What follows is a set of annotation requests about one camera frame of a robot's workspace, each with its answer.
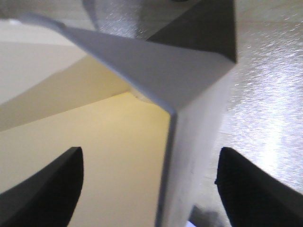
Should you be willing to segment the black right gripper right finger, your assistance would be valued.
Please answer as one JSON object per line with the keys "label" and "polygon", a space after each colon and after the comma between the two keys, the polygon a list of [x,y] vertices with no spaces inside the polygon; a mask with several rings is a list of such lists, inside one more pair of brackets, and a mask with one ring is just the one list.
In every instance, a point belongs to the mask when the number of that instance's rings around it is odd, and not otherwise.
{"label": "black right gripper right finger", "polygon": [[303,196],[232,148],[220,151],[215,180],[233,227],[301,227]]}

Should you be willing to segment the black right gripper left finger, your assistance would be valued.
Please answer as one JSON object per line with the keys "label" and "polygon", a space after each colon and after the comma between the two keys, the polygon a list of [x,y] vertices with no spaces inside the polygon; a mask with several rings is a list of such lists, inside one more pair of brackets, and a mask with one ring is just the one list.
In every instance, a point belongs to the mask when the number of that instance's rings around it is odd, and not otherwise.
{"label": "black right gripper left finger", "polygon": [[40,171],[0,195],[2,227],[66,227],[84,179],[83,153],[71,147]]}

